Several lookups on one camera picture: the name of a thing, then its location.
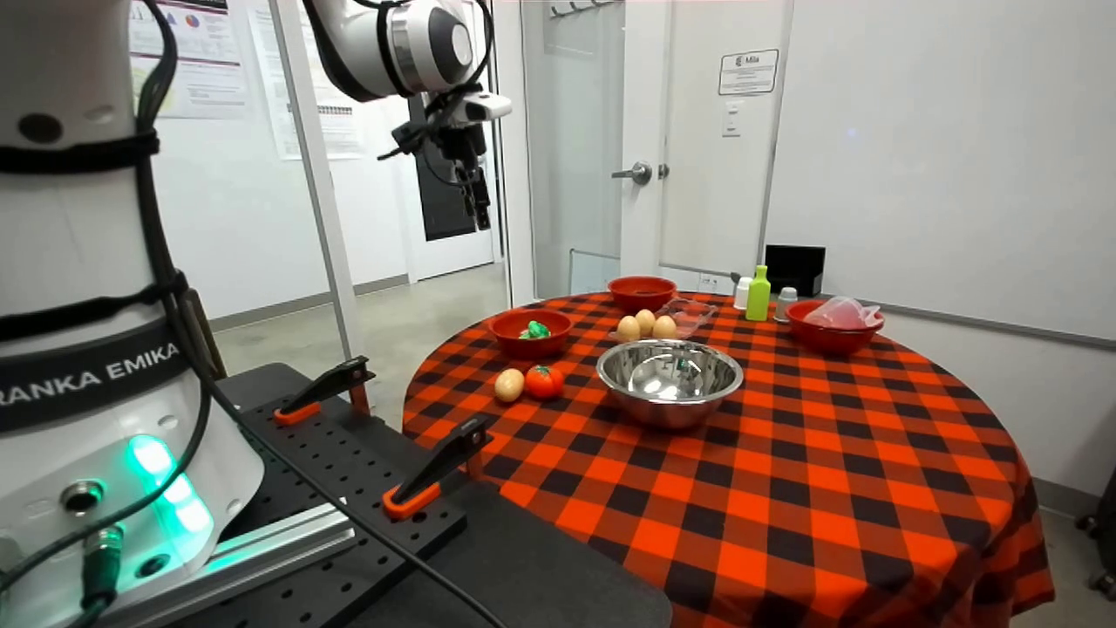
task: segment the white robot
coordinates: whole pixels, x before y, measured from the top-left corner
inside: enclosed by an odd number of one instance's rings
[[[302,8],[357,102],[431,93],[431,135],[508,111],[464,91],[472,0]],[[134,106],[130,0],[0,0],[5,628],[173,589],[260,485],[182,325],[146,167],[161,93]]]

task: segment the round table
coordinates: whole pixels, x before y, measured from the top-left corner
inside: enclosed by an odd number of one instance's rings
[[[572,316],[561,399],[497,405],[508,363],[479,321],[413,377],[403,432],[431,446],[492,414],[483,477],[667,589],[678,624],[988,628],[1052,598],[1024,459],[962,380],[887,335],[825,359],[725,298],[685,301],[708,315],[681,325],[686,338],[742,365],[695,432],[606,405],[606,293],[539,305]]]

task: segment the stainless steel bowl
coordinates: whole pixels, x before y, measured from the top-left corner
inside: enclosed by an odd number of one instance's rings
[[[695,429],[740,391],[740,363],[700,341],[646,338],[597,359],[614,405],[643,425]]]

